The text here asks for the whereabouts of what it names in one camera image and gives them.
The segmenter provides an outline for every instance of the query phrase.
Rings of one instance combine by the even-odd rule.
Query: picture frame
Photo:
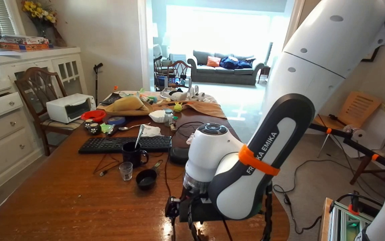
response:
[[[363,57],[362,62],[374,62],[378,50],[379,50],[379,47],[374,49],[371,53],[367,53],[367,55]]]

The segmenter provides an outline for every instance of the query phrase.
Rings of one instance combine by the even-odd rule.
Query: flowers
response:
[[[37,19],[41,22],[48,22],[50,24],[54,24],[57,20],[54,12],[44,10],[40,3],[34,3],[32,0],[22,2],[22,11],[28,12],[32,20]]]

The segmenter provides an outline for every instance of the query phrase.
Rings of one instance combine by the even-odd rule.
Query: white printer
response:
[[[46,102],[46,111],[52,121],[69,124],[78,120],[82,113],[96,109],[95,98],[84,94],[72,94]]]

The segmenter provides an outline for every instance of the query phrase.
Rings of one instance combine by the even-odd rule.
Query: black keyboard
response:
[[[121,153],[121,146],[127,142],[136,142],[136,137],[89,138],[77,153]],[[168,152],[171,149],[171,137],[143,137],[139,140],[139,145],[149,153]]]

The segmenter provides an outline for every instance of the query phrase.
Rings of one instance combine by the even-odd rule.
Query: white cabinet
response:
[[[13,83],[17,77],[29,67],[45,67],[58,74],[66,94],[88,94],[78,49],[6,54],[0,55],[0,79],[10,83],[8,94],[0,97],[0,186],[44,156],[32,118]]]

